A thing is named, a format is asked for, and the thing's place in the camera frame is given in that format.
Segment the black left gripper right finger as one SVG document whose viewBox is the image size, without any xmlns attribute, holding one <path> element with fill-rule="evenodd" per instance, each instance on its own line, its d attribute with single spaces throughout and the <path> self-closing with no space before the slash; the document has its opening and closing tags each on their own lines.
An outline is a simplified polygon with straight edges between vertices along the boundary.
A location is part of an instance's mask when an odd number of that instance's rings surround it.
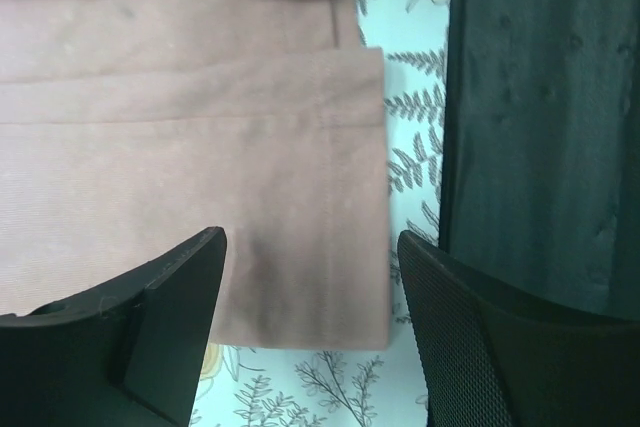
<svg viewBox="0 0 640 427">
<path fill-rule="evenodd" d="M 411 231 L 397 254 L 431 426 L 635 426 L 639 326 L 526 293 Z"/>
</svg>

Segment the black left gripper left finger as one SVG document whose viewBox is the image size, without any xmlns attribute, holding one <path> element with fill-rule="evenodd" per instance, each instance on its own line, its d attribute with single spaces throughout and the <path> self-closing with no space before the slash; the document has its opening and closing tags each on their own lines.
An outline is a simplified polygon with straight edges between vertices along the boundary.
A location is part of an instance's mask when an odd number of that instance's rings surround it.
<svg viewBox="0 0 640 427">
<path fill-rule="evenodd" d="M 209 227 L 109 281 L 1 319 L 5 426 L 189 423 L 226 255 Z"/>
</svg>

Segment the pink printed t-shirt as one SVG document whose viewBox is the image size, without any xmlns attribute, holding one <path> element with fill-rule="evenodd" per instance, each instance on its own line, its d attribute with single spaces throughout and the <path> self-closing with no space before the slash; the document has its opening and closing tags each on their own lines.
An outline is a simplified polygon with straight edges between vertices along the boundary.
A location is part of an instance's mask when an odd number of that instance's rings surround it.
<svg viewBox="0 0 640 427">
<path fill-rule="evenodd" d="M 382 53 L 354 0 L 1 0 L 1 309 L 220 226 L 211 339 L 390 336 Z"/>
</svg>

